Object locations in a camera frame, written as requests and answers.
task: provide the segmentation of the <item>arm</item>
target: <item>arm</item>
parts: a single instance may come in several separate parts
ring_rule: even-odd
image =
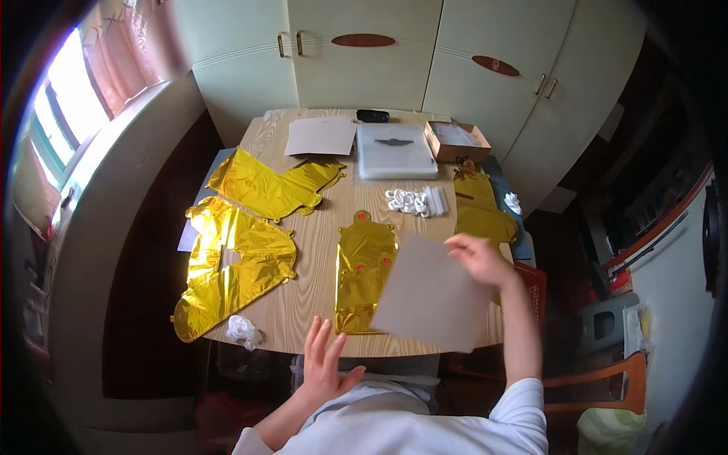
[[[473,278],[500,291],[506,390],[521,379],[541,379],[541,338],[533,304],[513,265],[488,239],[458,234],[445,244],[452,248],[450,256],[459,260]]]
[[[326,341],[330,334],[331,322],[326,320],[321,324],[321,318],[316,316],[304,347],[304,384],[288,401],[253,427],[262,441],[275,451],[298,434],[318,408],[350,391],[364,374],[366,368],[358,366],[346,377],[338,376],[339,356],[347,337],[340,334],[327,351]]]

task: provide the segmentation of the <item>cabinet door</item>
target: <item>cabinet door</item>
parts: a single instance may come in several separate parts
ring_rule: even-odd
[[[524,218],[604,124],[632,74],[645,30],[644,16],[628,0],[577,3],[544,93],[502,163]]]
[[[178,14],[192,71],[225,147],[237,146],[251,119],[267,110],[300,106],[285,0],[179,0]]]
[[[289,0],[291,32],[301,31],[303,55],[293,56],[301,106],[421,111],[441,7],[442,0]],[[394,44],[331,42],[354,33]]]
[[[422,110],[477,125],[502,161],[536,103],[573,9],[574,0],[445,0]],[[476,55],[519,75],[485,68]]]

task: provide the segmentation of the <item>gold handle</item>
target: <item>gold handle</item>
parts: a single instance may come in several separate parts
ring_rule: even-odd
[[[281,58],[285,58],[285,54],[283,53],[283,38],[281,38],[281,33],[278,33],[278,52],[280,53]]]
[[[541,93],[541,89],[544,87],[544,84],[546,83],[546,75],[541,73],[541,83],[539,84],[539,88],[536,89],[534,92],[534,95],[538,95]]]
[[[556,78],[553,78],[553,85],[551,86],[551,90],[548,91],[548,95],[546,95],[546,99],[548,100],[551,98],[551,94],[553,93],[553,90],[556,88],[556,84],[558,84],[558,81]]]
[[[301,31],[298,30],[296,32],[296,47],[298,47],[298,56],[303,57],[304,56],[304,46],[301,44]]]

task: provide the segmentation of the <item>person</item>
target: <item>person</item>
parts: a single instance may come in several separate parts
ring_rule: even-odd
[[[316,317],[304,348],[303,385],[245,428],[233,455],[546,454],[541,340],[523,282],[488,240],[458,234],[446,244],[475,280],[496,286],[501,296],[506,390],[489,418],[430,415],[405,387],[360,381],[362,366],[339,376],[346,335],[327,350],[331,323]]]

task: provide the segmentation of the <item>gray stool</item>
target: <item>gray stool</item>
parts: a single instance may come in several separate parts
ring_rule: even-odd
[[[622,343],[625,339],[622,310],[637,304],[639,304],[639,297],[631,292],[607,301],[591,304],[579,310],[577,316],[582,318],[583,324],[579,353],[591,354]],[[597,326],[599,324],[611,325],[612,322],[611,330],[607,328],[604,337],[596,339]]]

